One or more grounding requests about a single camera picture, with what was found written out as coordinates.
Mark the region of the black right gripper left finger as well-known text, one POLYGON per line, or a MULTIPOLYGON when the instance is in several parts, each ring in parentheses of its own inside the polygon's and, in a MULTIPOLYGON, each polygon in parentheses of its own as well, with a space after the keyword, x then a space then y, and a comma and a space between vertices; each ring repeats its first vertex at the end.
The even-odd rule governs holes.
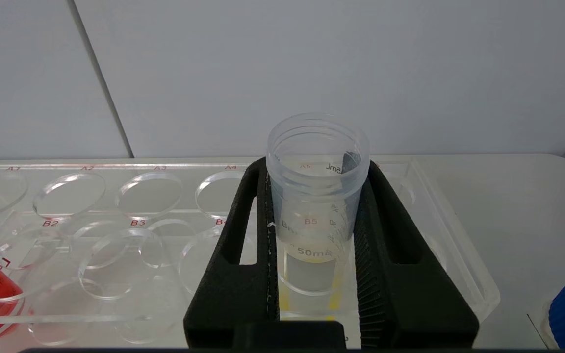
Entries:
POLYGON ((191 349, 344 349, 343 325, 281 320, 276 226, 265 158, 249 165, 183 319, 191 349))

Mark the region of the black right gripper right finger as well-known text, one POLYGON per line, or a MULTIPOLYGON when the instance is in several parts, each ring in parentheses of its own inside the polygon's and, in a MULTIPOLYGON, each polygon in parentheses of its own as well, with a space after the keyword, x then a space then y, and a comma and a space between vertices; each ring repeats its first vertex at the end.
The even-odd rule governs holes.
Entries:
POLYGON ((380 168, 370 162, 354 225, 364 349, 462 349, 479 321, 380 168))

